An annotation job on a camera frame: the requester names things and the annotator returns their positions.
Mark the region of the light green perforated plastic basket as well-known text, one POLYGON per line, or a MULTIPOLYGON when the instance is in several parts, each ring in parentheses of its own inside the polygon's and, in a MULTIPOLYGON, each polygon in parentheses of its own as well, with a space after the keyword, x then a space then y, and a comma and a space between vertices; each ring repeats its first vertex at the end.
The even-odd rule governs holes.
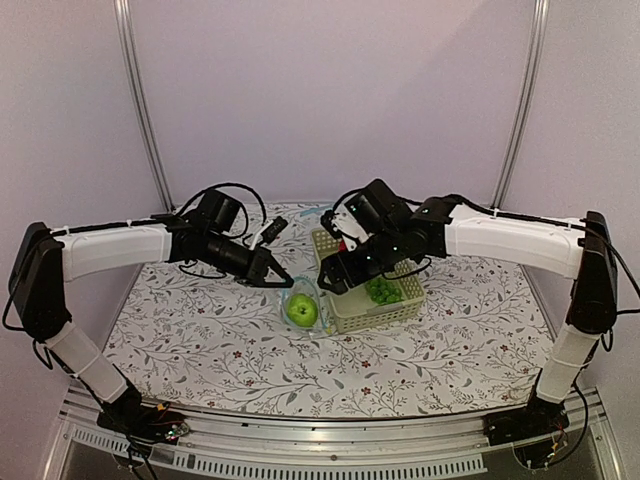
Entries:
POLYGON ((407 261, 396 265, 392 280, 374 279, 386 287, 395 302, 378 303, 371 298, 367 284, 361 284, 342 295, 325 291, 331 324, 338 333, 370 329, 389 322, 415 317, 425 300, 425 290, 417 274, 402 278, 411 268, 407 261))

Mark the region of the clear blue zip top bag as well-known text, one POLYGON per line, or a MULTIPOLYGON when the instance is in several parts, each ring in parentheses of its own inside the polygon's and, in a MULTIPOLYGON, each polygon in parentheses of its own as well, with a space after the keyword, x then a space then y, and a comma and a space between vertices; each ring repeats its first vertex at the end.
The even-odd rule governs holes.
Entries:
POLYGON ((319 289, 309 277, 295 277, 293 285, 281 291, 279 300, 282 321, 293 332, 310 339, 334 333, 319 289))

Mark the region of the green apple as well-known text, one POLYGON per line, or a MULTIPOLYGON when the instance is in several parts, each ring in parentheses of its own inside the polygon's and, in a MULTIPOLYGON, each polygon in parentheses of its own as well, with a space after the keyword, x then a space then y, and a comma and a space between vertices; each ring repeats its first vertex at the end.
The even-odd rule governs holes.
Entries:
POLYGON ((287 303, 286 315, 296 326, 311 328, 318 320, 318 306, 311 296, 295 294, 287 303))

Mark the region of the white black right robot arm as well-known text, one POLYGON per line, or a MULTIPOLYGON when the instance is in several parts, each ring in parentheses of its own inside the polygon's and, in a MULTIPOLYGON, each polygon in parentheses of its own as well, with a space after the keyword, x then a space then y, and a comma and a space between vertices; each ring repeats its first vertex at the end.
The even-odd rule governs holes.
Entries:
POLYGON ((618 273, 628 269, 604 216, 553 219, 482 207, 449 194, 421 203, 396 195, 381 179, 344 194, 321 217, 346 247, 323 259, 318 286, 336 295, 392 271, 404 260, 486 257, 546 270, 572 280, 571 302, 549 359, 526 405, 483 419, 490 445, 519 442, 568 427, 564 401, 589 365, 618 308, 618 273))

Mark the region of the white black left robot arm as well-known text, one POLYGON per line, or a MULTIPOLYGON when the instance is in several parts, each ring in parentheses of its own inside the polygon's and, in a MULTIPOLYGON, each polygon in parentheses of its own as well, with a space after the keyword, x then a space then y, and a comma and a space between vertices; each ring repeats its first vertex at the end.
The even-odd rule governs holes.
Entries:
POLYGON ((202 262, 238 283, 257 288, 290 288, 293 278, 276 261, 270 244, 287 223, 264 220, 250 245, 230 235, 246 210, 225 194, 228 183, 208 187, 176 213, 81 227, 31 224, 8 280, 6 307, 17 312, 16 331, 32 340, 36 356, 59 365, 88 390, 101 409, 100 427, 148 444, 174 444, 189 427, 169 404, 143 404, 141 393, 73 321, 66 284, 120 267, 151 263, 202 262))

